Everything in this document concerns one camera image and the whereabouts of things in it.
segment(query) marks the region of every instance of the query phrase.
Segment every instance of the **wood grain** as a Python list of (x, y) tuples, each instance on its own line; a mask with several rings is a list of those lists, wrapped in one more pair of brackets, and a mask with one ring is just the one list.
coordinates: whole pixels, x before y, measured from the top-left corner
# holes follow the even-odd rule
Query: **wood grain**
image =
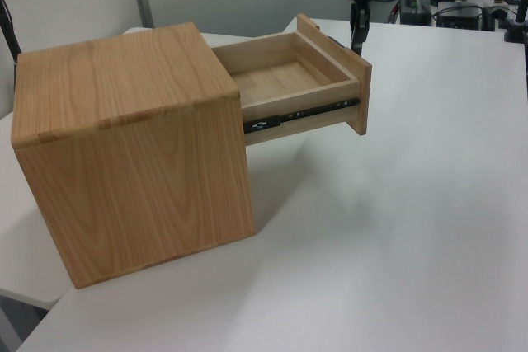
[(232, 75), (240, 90), (242, 106), (320, 87), (300, 63), (289, 62)]
[(235, 74), (295, 61), (294, 42), (295, 33), (280, 33), (212, 50), (229, 74)]
[(238, 98), (16, 150), (77, 288), (253, 235)]
[(336, 82), (323, 87), (315, 87), (311, 90), (278, 96), (266, 101), (254, 102), (247, 106), (243, 105), (242, 117), (244, 122), (258, 120), (271, 115), (283, 115), (297, 110), (355, 98), (359, 94), (360, 83), (357, 80), (354, 82)]
[(351, 124), (351, 127), (359, 135), (365, 134), (369, 111), (370, 75), (372, 74), (372, 65), (351, 49), (342, 48), (337, 45), (333, 40), (323, 34), (318, 26), (304, 14), (299, 14), (297, 16), (297, 31), (298, 34), (305, 36), (306, 40), (311, 41), (314, 46), (319, 47), (330, 59), (333, 59), (335, 62), (342, 65), (361, 82), (359, 117), (357, 122)]
[(312, 129), (328, 127), (329, 125), (347, 122), (354, 124), (357, 120), (359, 111), (358, 106), (347, 107), (345, 109), (330, 111), (321, 115), (314, 115), (294, 121), (288, 121), (278, 127), (264, 129), (252, 134), (246, 134), (246, 146), (255, 143), (266, 142), (267, 140), (283, 138), (285, 136), (298, 134), (300, 132), (310, 131)]
[(24, 53), (16, 79), (14, 148), (238, 96), (191, 23)]

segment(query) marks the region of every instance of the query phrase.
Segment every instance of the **white table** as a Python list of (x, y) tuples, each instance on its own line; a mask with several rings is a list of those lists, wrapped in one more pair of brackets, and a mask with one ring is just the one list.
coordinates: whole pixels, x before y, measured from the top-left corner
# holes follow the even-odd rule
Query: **white table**
[(522, 47), (371, 24), (364, 56), (366, 136), (247, 149), (255, 237), (70, 289), (20, 351), (528, 350)]
[[(210, 45), (247, 39), (202, 35)], [(18, 165), (11, 125), (12, 114), (0, 120), (0, 295), (51, 309), (72, 283)]]

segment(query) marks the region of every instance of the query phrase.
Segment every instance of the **cabinet side panel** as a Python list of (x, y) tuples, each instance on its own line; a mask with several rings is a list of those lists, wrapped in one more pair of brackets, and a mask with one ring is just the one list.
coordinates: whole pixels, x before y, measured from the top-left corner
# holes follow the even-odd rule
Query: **cabinet side panel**
[(254, 233), (239, 100), (16, 156), (78, 288)]

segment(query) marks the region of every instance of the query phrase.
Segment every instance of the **wooden cabinet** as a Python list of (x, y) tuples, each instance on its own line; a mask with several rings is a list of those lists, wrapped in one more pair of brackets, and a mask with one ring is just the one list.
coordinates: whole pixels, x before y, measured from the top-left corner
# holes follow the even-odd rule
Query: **wooden cabinet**
[(16, 84), (12, 146), (82, 288), (253, 235), (245, 145), (363, 134), (370, 65), (299, 16), (215, 49), (187, 23), (27, 53)]

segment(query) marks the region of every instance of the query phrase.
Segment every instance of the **desk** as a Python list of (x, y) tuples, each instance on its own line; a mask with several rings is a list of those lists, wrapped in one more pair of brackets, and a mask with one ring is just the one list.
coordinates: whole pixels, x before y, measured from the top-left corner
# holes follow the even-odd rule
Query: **desk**
[(364, 56), (366, 136), (247, 148), (255, 237), (70, 289), (20, 352), (528, 350), (522, 46), (371, 24)]
[[(246, 40), (202, 35), (210, 45)], [(18, 165), (11, 125), (12, 114), (0, 120), (0, 295), (49, 310), (72, 283)]]

